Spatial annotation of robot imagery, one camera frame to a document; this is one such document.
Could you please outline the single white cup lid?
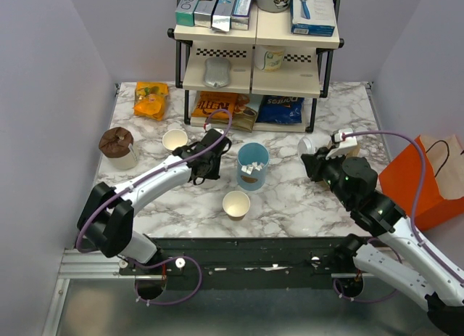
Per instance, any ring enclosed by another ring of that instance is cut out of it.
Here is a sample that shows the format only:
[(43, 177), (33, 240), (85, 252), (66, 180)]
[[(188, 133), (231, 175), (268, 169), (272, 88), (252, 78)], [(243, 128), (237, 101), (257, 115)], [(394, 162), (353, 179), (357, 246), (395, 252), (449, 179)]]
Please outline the single white cup lid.
[(299, 158), (303, 155), (314, 155), (316, 150), (310, 138), (305, 136), (299, 140), (297, 145), (297, 154)]

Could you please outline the kraft paper cup stack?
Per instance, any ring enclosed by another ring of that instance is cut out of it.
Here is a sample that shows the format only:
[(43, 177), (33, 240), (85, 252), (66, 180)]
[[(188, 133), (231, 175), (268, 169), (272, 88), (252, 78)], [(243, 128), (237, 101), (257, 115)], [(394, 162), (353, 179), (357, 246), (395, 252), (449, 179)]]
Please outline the kraft paper cup stack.
[(187, 133), (182, 129), (171, 129), (162, 137), (162, 145), (169, 152), (173, 152), (176, 148), (187, 145), (188, 141), (189, 138)]

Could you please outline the single kraft paper cup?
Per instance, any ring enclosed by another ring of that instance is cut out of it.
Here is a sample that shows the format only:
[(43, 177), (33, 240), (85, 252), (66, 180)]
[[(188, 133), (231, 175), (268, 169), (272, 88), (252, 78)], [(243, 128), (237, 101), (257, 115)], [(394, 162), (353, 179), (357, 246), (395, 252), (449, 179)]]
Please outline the single kraft paper cup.
[(223, 210), (226, 215), (233, 221), (240, 221), (250, 209), (249, 197), (241, 191), (229, 192), (223, 198)]

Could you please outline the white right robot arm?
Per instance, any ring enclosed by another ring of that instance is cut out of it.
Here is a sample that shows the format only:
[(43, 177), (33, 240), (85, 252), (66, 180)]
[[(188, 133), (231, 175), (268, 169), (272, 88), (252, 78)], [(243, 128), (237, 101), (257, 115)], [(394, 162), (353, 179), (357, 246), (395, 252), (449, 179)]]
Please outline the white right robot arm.
[(333, 254), (338, 270), (354, 267), (399, 290), (420, 306), (431, 323), (447, 335), (463, 334), (463, 270), (420, 231), (389, 197), (376, 190), (378, 174), (363, 157), (327, 158), (329, 149), (301, 156), (311, 181), (323, 181), (364, 231), (398, 252), (407, 265), (359, 240), (356, 248)]

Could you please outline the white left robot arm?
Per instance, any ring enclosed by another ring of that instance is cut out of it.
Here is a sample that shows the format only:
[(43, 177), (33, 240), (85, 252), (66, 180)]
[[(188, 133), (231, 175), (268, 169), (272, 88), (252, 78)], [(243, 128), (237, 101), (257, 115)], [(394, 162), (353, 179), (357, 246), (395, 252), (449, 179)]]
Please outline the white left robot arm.
[(211, 128), (199, 142), (175, 148), (162, 163), (140, 176), (110, 187), (94, 186), (77, 223), (76, 248), (85, 253), (83, 240), (105, 257), (123, 256), (136, 261), (145, 274), (153, 274), (161, 264), (154, 241), (133, 229), (135, 215), (171, 189), (189, 182), (220, 178), (221, 157), (231, 148), (231, 140)]

